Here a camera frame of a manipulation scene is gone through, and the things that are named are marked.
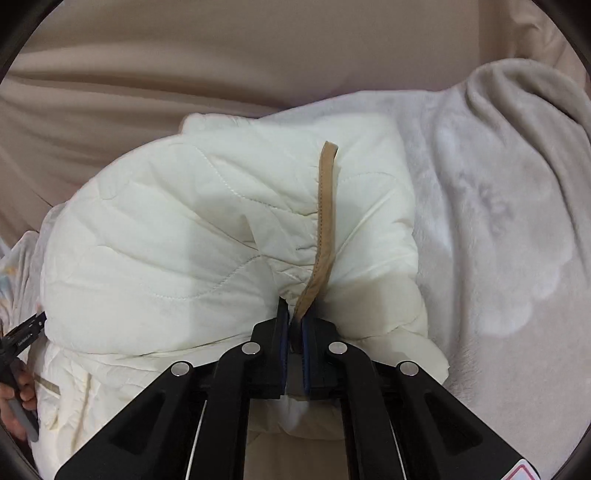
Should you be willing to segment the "person's left hand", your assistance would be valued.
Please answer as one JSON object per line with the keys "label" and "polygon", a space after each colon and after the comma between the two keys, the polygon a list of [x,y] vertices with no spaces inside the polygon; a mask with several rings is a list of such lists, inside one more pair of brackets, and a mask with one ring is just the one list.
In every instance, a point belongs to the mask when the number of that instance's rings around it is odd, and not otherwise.
{"label": "person's left hand", "polygon": [[35,381],[24,363],[1,374],[1,423],[15,439],[37,442],[37,397]]}

